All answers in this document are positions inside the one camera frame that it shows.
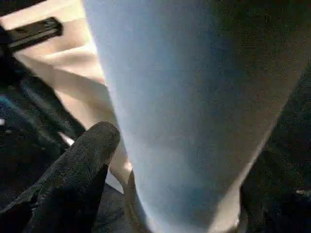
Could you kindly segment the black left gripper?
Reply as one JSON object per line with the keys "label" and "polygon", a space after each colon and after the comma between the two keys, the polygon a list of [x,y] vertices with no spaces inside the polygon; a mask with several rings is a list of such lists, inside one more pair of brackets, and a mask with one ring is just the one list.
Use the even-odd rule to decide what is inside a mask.
{"label": "black left gripper", "polygon": [[0,49],[15,53],[63,34],[63,25],[54,17],[6,30],[0,27]]}

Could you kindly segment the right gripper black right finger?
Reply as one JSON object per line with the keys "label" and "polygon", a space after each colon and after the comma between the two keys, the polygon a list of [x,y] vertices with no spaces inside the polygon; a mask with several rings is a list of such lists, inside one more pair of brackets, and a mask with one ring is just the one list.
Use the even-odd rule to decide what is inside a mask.
{"label": "right gripper black right finger", "polygon": [[248,178],[242,185],[247,233],[309,233],[311,180]]}

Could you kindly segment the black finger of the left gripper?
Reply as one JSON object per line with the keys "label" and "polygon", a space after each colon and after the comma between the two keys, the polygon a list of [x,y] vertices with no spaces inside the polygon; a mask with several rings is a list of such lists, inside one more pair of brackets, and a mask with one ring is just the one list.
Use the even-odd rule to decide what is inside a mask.
{"label": "black finger of the left gripper", "polygon": [[55,133],[62,132],[71,139],[77,139],[86,130],[63,106],[54,90],[37,77],[20,81],[20,89],[28,100],[43,114]]}

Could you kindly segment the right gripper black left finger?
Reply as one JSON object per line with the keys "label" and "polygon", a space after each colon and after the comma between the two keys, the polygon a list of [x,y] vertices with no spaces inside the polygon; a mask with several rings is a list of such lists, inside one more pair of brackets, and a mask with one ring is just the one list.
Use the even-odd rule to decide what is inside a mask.
{"label": "right gripper black left finger", "polygon": [[0,212],[3,233],[89,233],[121,136],[111,123],[89,128]]}

